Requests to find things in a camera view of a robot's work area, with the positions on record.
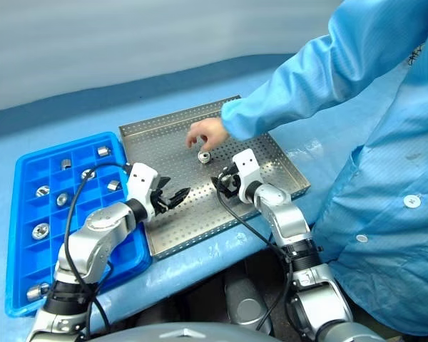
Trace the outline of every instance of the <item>robotic arm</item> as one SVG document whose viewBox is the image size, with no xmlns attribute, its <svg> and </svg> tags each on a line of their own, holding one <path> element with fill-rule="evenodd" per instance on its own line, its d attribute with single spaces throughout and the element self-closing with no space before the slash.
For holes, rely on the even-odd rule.
<svg viewBox="0 0 428 342">
<path fill-rule="evenodd" d="M 83 227 L 70 236 L 68 249 L 81 278 L 91 290 L 84 291 L 68 264 L 64 245 L 58 253 L 55 282 L 46 303 L 36 313 L 27 342 L 80 341 L 86 326 L 88 303 L 106 268 L 111 252 L 139 222 L 149 222 L 157 214 L 179 205 L 190 188 L 181 189 L 170 199 L 162 195 L 169 177 L 161 177 L 151 167 L 135 163 L 127 182 L 128 197 L 91 213 Z"/>
<path fill-rule="evenodd" d="M 317 247 L 302 212 L 290 194 L 263 181 L 251 149 L 233 157 L 214 185 L 227 197 L 237 195 L 252 204 L 270 224 L 276 244 L 288 255 L 292 321 L 311 341 L 383 341 L 369 329 L 353 323 L 352 312 Z"/>
</svg>

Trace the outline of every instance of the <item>light blue lab coat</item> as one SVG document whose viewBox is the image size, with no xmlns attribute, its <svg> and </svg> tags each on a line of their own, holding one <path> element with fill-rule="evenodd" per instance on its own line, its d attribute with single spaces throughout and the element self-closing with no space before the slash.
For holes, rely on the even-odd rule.
<svg viewBox="0 0 428 342">
<path fill-rule="evenodd" d="M 428 0 L 347 0 L 329 32 L 250 96 L 226 103 L 223 124 L 244 140 L 308 118 L 356 96 L 424 43 L 313 234 L 357 304 L 402 333 L 428 335 Z"/>
</svg>

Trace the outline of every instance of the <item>stainless steel tray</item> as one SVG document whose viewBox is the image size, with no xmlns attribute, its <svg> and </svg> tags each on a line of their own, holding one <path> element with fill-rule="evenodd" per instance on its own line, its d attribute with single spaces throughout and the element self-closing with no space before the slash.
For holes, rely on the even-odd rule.
<svg viewBox="0 0 428 342">
<path fill-rule="evenodd" d="M 185 147 L 190 124 L 219 116 L 222 104 L 236 98 L 239 96 L 120 127 L 127 161 L 143 162 L 161 175 L 171 177 L 164 194 L 172 195 L 180 188 L 191 187 L 179 207 L 158 215 L 146 226 L 151 254 L 157 259 L 237 224 L 218 203 L 210 177 L 219 175 L 230 164 L 231 157 L 246 148 L 253 149 L 264 181 L 286 189 L 293 197 L 302 195 L 310 186 L 269 134 L 245 142 L 231 138 L 211 152 L 208 164 L 198 160 L 201 142 L 191 149 Z M 237 198 L 228 202 L 241 217 L 257 213 Z"/>
</svg>

